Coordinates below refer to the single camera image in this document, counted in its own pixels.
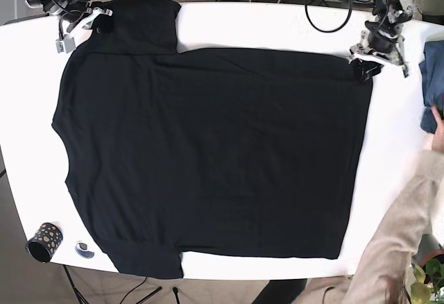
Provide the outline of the person's second hand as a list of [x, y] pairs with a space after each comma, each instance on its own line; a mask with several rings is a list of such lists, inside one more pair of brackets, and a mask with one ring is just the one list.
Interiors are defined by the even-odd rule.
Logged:
[[436, 105], [432, 106], [432, 114], [436, 122], [436, 130], [432, 139], [432, 150], [438, 153], [444, 153], [444, 125], [443, 118]]

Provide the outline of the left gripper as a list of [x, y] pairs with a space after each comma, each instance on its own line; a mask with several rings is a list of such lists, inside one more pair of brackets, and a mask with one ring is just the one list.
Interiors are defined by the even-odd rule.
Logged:
[[363, 84], [371, 82], [388, 65], [399, 67], [407, 78], [410, 71], [404, 58], [403, 23], [367, 21], [365, 27], [360, 41], [350, 48], [348, 58], [355, 78]]

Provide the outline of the beige sweater sleeve forearm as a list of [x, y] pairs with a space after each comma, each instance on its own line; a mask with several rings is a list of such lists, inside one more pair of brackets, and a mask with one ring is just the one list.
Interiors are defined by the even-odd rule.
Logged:
[[443, 154], [423, 151], [414, 175], [387, 210], [351, 278], [310, 280], [296, 303], [402, 303], [411, 257], [426, 231], [443, 179]]

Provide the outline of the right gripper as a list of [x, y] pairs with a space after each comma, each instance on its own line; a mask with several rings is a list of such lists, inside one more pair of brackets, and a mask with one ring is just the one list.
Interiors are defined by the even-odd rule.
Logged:
[[94, 20], [104, 15], [111, 17], [113, 11], [109, 8], [91, 7], [90, 4], [86, 5], [84, 11], [73, 10], [78, 12], [79, 15], [74, 18], [74, 21], [69, 22], [67, 29], [63, 27], [63, 22], [68, 21], [66, 18], [67, 12], [58, 18], [58, 38], [55, 41], [57, 52], [72, 52], [76, 46], [75, 35], [82, 30], [91, 30]]

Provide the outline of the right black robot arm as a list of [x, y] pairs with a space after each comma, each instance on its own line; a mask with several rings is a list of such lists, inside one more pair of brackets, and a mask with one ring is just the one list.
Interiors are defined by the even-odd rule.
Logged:
[[109, 8], [92, 4], [93, 0], [24, 0], [30, 9], [41, 8], [47, 15], [58, 18], [58, 38], [55, 41], [58, 53], [71, 53], [76, 49], [74, 35], [81, 30], [90, 30], [94, 20], [103, 15], [110, 17]]

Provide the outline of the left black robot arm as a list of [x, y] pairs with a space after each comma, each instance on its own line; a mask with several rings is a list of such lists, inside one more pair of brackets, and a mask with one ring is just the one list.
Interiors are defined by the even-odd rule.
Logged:
[[[323, 30], [317, 27], [309, 16], [309, 3], [305, 2], [305, 15], [310, 25], [321, 33], [335, 33], [349, 22], [353, 0], [338, 0], [348, 3], [345, 21], [337, 28]], [[350, 47], [349, 63], [355, 76], [366, 83], [378, 75], [383, 66], [393, 65], [409, 76], [409, 66], [404, 57], [404, 23], [413, 18], [413, 0], [370, 0], [373, 3], [372, 15], [375, 21], [365, 22], [360, 41]]]

